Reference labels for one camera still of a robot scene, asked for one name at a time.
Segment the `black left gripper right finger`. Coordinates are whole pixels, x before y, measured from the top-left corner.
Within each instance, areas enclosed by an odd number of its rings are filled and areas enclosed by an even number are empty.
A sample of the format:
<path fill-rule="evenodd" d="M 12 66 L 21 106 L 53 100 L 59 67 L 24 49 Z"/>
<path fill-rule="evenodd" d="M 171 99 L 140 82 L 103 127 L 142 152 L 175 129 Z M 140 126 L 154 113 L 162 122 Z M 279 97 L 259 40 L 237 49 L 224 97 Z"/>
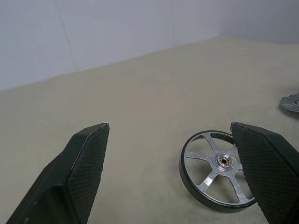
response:
<path fill-rule="evenodd" d="M 234 122 L 248 186 L 269 224 L 299 224 L 299 152 L 280 134 Z"/>

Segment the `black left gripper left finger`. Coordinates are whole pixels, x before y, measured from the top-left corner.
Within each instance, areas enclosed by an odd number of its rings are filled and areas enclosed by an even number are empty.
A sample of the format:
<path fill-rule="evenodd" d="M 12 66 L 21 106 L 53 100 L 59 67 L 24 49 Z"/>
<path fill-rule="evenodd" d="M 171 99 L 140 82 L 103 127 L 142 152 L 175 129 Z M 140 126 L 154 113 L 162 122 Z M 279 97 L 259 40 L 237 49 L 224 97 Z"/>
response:
<path fill-rule="evenodd" d="M 101 123 L 74 134 L 39 174 L 6 224 L 87 224 L 109 136 Z"/>

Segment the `grey metal gear plate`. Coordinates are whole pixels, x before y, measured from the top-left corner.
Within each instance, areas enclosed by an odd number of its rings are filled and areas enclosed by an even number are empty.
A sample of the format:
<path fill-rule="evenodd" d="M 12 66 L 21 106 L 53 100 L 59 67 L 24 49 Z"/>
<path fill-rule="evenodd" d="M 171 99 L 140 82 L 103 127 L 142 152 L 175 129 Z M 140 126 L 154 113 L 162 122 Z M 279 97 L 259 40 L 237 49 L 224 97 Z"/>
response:
<path fill-rule="evenodd" d="M 278 110 L 287 116 L 299 119 L 299 92 L 282 97 L 278 103 Z"/>

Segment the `black rotor ring silver spokes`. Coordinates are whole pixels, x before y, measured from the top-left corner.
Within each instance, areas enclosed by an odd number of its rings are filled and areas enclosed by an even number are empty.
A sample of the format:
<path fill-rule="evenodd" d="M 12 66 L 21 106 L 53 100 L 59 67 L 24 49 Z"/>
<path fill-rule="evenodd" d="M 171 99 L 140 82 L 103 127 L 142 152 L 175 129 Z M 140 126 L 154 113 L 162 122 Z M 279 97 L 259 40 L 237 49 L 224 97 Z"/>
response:
<path fill-rule="evenodd" d="M 188 151 L 187 148 L 195 141 L 204 139 L 212 149 L 210 154 Z M 223 131 L 205 130 L 191 136 L 184 144 L 179 158 L 179 174 L 188 192 L 202 205 L 224 213 L 237 213 L 256 203 L 254 197 L 248 199 L 236 178 L 236 173 L 242 171 L 241 163 L 236 159 L 238 149 L 233 135 Z M 197 184 L 190 176 L 186 168 L 186 159 L 194 159 L 208 162 L 212 169 L 205 179 Z M 229 179 L 238 198 L 237 203 L 227 203 L 217 200 L 207 193 L 213 181 L 223 176 Z"/>

